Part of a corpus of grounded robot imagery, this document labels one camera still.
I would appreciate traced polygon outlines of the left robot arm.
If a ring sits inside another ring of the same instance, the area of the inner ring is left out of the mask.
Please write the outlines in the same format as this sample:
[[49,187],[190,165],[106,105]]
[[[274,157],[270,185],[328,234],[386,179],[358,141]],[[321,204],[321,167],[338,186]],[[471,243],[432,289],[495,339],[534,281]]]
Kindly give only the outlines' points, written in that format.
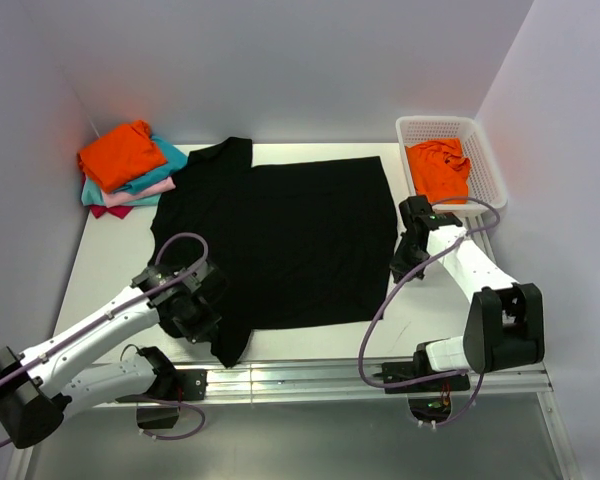
[[113,299],[57,336],[20,353],[0,349],[0,423],[8,443],[40,443],[85,410],[119,399],[176,405],[186,386],[159,348],[140,347],[96,366],[114,347],[154,326],[192,343],[216,336],[214,306],[227,280],[211,262],[200,269],[150,266]]

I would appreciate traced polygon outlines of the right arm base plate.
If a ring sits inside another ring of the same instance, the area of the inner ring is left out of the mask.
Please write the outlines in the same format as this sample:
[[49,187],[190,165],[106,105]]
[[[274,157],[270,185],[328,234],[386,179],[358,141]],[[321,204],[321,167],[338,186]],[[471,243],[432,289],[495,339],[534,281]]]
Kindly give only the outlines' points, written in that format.
[[384,362],[381,370],[374,373],[372,378],[382,382],[386,394],[464,392],[469,391],[471,386],[467,375],[455,375],[401,388],[388,388],[389,384],[420,378],[412,361]]

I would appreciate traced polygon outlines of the black t shirt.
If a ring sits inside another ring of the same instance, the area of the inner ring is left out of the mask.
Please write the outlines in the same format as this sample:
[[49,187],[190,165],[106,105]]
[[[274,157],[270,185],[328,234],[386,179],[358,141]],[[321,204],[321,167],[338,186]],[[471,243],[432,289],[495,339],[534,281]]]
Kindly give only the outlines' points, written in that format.
[[190,152],[151,225],[155,262],[207,254],[228,286],[212,354],[235,366],[256,330],[370,320],[386,297],[397,218],[377,156],[253,162],[231,137]]

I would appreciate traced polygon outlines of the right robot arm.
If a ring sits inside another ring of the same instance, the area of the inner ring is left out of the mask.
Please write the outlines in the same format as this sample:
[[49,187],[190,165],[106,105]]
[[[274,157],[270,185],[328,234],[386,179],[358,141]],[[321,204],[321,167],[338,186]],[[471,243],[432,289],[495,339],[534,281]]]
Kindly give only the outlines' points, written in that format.
[[458,285],[469,310],[462,335],[417,347],[422,375],[486,374],[544,359],[543,298],[535,284],[522,284],[497,267],[460,221],[435,215],[409,220],[390,266],[394,282],[422,279],[434,263]]

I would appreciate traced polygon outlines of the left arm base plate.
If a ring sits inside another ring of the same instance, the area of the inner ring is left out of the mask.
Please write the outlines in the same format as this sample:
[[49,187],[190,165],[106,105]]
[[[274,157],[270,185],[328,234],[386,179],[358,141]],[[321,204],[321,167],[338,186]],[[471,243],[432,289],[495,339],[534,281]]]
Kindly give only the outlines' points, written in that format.
[[176,370],[176,399],[178,401],[202,401],[206,396],[207,374],[205,369],[183,368]]

